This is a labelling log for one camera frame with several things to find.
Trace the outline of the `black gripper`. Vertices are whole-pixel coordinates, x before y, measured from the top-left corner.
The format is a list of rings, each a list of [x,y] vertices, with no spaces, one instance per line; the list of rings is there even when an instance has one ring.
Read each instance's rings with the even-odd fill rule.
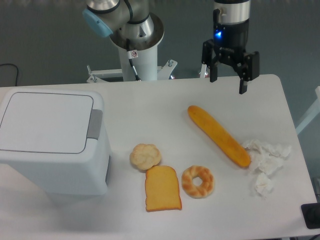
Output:
[[[213,40],[202,45],[201,62],[210,70],[210,82],[218,79],[219,63],[230,66],[240,78],[239,94],[244,94],[248,83],[260,75],[260,53],[248,53],[246,44],[249,34],[249,20],[236,23],[213,21]]]

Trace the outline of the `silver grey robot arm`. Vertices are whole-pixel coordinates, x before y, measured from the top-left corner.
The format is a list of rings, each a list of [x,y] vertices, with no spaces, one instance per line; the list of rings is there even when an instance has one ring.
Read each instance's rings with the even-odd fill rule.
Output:
[[[239,76],[239,93],[260,74],[260,54],[246,51],[251,3],[248,0],[216,0],[213,3],[213,35],[202,45],[200,76],[218,78],[218,64],[230,66]],[[164,36],[162,21],[147,0],[88,0],[82,12],[88,26],[118,48],[124,81],[172,78],[177,62],[158,66],[158,45]]]

